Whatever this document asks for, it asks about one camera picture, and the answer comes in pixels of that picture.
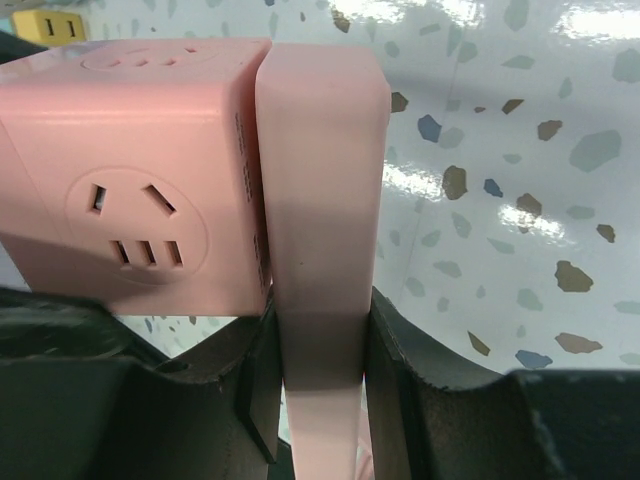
pink power strip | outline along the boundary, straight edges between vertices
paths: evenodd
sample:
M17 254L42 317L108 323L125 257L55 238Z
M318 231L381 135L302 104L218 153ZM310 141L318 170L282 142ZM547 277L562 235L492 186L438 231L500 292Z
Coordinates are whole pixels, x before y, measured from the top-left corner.
M391 93L364 48L275 45L256 111L296 478L353 480Z
M129 315L262 312L254 92L270 47L126 40L0 69L17 77L0 84L0 240L31 289Z
M373 54L61 51L0 66L0 240L29 286L121 314L259 314L268 226L296 478L352 480L391 110Z

socket holes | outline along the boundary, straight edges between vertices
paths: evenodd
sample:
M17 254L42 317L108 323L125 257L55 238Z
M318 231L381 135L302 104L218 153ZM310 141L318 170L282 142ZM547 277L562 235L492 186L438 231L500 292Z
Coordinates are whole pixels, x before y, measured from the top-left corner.
M138 244L140 245L140 248L142 249L142 254L144 256L145 261L147 262L147 265L150 267L155 267L156 266L156 257L153 254L153 250L151 249L151 244L149 242L147 242L146 240L142 240L140 242L138 242Z
M107 189L100 185L93 185L93 196L91 203L91 211L100 215L104 206L104 198L107 195Z
M120 261L122 266L128 267L129 265L131 265L131 262L129 261L129 255L127 255L127 251L125 250L122 242L118 240L114 240L110 243L111 243L111 248L113 248L113 251L116 254L116 258Z
M171 205L171 202L169 202L156 187L149 185L143 190L167 215L171 216L176 213L175 207Z
M166 242L167 250L174 267L182 267L182 255L180 255L180 249L178 248L178 242Z

pink cable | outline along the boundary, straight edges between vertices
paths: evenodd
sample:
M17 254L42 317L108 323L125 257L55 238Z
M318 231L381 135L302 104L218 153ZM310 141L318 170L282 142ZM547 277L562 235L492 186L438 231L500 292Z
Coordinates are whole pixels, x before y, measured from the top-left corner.
M362 447L362 455L356 468L356 480L371 480L373 476L373 449L371 448L371 430L369 429L369 415L360 410L360 432L358 446Z

electrical outlet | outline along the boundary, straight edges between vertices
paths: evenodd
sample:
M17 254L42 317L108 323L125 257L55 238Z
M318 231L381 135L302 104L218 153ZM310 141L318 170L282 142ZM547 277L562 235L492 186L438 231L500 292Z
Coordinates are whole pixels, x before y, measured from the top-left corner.
M269 48L113 41L0 85L0 240L33 290L126 315L262 312Z
M19 10L11 15L11 23L18 37L50 47L86 40L82 18L72 13Z
M179 190L133 169L91 172L69 190L65 213L77 244L97 265L148 285L184 280L207 254L208 232Z
M82 66L90 70L110 73L120 73L126 70L129 75L135 73L144 74L152 68L176 68L206 62L216 57L218 53L220 53L218 50L206 45L175 45L162 50L140 48L115 55L111 52L105 52L104 55L95 55L83 61Z

pink plastic cube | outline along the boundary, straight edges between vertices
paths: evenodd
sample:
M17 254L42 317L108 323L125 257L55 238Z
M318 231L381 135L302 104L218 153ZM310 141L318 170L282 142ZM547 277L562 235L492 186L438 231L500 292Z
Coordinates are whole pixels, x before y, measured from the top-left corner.
M270 46L115 41L0 85L0 240L33 290L119 314L262 312Z

